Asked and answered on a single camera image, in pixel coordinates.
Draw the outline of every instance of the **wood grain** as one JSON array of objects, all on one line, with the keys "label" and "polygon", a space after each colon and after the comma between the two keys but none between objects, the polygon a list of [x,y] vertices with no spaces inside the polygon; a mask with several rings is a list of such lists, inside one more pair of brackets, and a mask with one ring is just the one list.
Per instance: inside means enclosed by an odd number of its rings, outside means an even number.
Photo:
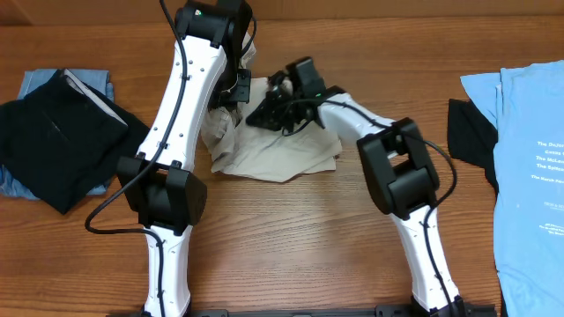
[{"label": "wood grain", "polygon": [[0,26],[13,25],[29,25],[29,19],[13,0],[0,0]]},{"label": "wood grain", "polygon": [[[312,55],[328,85],[393,118],[410,116],[446,147],[447,99],[465,98],[464,74],[558,60],[562,18],[386,18],[260,24],[255,76]],[[173,56],[166,25],[8,27],[0,32],[0,102],[16,97],[24,70],[111,71],[116,101],[147,124],[157,113]],[[432,154],[449,185],[447,165]],[[439,213],[452,276],[475,303],[500,303],[494,267],[494,192],[483,171],[456,162],[459,185]],[[211,174],[198,144],[196,174],[209,189],[190,242],[194,307],[232,311],[371,307],[406,302],[411,275],[395,226],[370,200],[358,154],[335,173],[273,184]],[[118,189],[114,181],[110,192]],[[103,316],[136,310],[147,292],[144,237],[84,229],[103,197],[66,216],[42,202],[0,198],[0,315]],[[96,219],[135,226],[124,198]]]},{"label": "wood grain", "polygon": [[[36,26],[166,22],[157,0],[12,0]],[[217,0],[201,0],[215,4]],[[556,15],[564,0],[248,0],[261,20]],[[167,0],[171,12],[186,0]]]}]

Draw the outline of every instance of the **dark fabric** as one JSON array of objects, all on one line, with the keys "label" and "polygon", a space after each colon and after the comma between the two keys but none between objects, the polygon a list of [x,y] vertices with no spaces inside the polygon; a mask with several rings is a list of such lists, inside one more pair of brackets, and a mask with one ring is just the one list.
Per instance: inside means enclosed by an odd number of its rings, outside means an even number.
[{"label": "dark fabric", "polygon": [[58,71],[23,100],[0,106],[0,164],[34,195],[66,213],[115,174],[149,128],[89,87],[128,126],[70,87]]},{"label": "dark fabric", "polygon": [[[497,195],[500,191],[494,167],[497,129],[480,113],[473,102],[449,100],[447,131],[450,157],[484,168],[486,179]],[[503,294],[501,317],[508,317]]]}]

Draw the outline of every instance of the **blue denim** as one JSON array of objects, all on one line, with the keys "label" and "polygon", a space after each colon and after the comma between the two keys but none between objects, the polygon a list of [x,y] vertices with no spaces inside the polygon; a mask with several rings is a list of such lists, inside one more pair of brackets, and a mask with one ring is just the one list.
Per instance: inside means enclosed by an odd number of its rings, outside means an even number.
[{"label": "blue denim", "polygon": [[[90,85],[92,88],[102,92],[108,99],[114,101],[114,86],[109,83],[109,71],[107,70],[70,70],[83,83]],[[19,89],[18,100],[22,100],[28,93],[37,89],[37,87],[47,83],[53,77],[56,70],[33,70],[26,71],[24,81]],[[91,191],[88,195],[104,195],[108,190],[110,180],[101,184]],[[18,180],[15,180],[11,173],[0,166],[0,195],[7,197],[23,197],[29,200],[39,200],[35,195],[26,188]]]}]

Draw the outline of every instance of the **folded clothing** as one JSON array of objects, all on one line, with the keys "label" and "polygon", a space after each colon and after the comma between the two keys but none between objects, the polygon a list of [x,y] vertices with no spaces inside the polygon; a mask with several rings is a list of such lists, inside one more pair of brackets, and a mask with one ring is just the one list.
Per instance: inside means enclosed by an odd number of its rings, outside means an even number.
[{"label": "folded clothing", "polygon": [[58,70],[22,100],[0,107],[0,164],[63,214],[110,179],[118,159],[134,155],[149,131],[104,94],[84,87],[122,122],[80,90]]},{"label": "folded clothing", "polygon": [[498,131],[493,248],[508,316],[564,312],[564,62],[463,85]]},{"label": "folded clothing", "polygon": [[[37,87],[47,83],[57,70],[33,70],[26,71],[24,80],[18,94],[18,100],[22,100],[28,93]],[[90,85],[98,92],[102,92],[108,99],[114,101],[114,86],[109,83],[109,71],[107,70],[70,70],[83,83]],[[103,195],[108,190],[109,180],[92,188],[88,195]],[[29,200],[38,200],[29,188],[20,181],[13,178],[5,166],[0,166],[0,195],[7,197],[24,197]]]},{"label": "folded clothing", "polygon": [[267,78],[251,81],[250,102],[232,112],[212,110],[204,118],[202,138],[213,159],[212,172],[263,181],[288,181],[301,173],[335,170],[342,151],[337,135],[309,124],[293,136],[250,127],[245,118],[263,101]]},{"label": "folded clothing", "polygon": [[495,193],[494,147],[497,130],[472,101],[449,100],[447,141],[450,157],[482,167]]}]

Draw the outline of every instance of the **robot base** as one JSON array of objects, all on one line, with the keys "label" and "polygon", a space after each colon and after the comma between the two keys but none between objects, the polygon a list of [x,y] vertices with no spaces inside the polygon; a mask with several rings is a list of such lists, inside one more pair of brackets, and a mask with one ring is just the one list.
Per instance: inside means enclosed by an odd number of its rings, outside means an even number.
[{"label": "robot base", "polygon": [[192,312],[191,317],[497,317],[495,306],[475,306],[456,297],[454,315],[448,307],[426,312],[415,300],[412,305],[379,305],[376,309],[335,309],[311,311],[262,311],[229,313],[227,310]]}]

